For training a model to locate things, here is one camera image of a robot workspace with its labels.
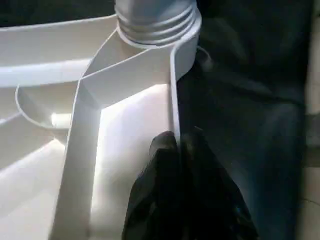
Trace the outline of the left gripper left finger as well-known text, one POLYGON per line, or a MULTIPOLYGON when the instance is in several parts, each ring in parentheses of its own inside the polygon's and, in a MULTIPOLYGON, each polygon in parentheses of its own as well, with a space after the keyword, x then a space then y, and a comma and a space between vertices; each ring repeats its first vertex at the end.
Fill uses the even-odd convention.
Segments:
POLYGON ((149 163, 135 180, 122 230, 123 240, 180 240, 183 237, 183 182, 175 135, 151 141, 149 163))

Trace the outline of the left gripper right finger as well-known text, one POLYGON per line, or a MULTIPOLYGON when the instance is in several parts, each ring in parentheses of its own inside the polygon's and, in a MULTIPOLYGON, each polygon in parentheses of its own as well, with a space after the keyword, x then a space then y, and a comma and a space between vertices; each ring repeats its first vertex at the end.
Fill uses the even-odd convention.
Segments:
POLYGON ((243 195, 195 127, 181 137, 188 234, 191 240, 257 240, 243 195))

